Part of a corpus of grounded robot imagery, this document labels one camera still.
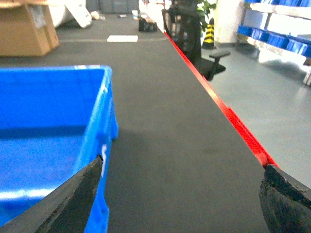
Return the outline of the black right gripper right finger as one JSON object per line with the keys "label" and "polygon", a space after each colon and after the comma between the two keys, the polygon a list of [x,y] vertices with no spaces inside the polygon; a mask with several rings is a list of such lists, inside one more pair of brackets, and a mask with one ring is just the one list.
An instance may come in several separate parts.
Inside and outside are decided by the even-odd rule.
{"label": "black right gripper right finger", "polygon": [[259,200],[271,233],[311,231],[311,189],[273,164],[265,168]]}

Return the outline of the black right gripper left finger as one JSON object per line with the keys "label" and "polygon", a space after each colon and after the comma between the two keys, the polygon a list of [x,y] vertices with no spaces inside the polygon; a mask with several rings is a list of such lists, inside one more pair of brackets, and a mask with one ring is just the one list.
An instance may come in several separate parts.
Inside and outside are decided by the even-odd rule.
{"label": "black right gripper left finger", "polygon": [[103,168],[100,154],[37,204],[0,228],[2,233],[82,233]]}

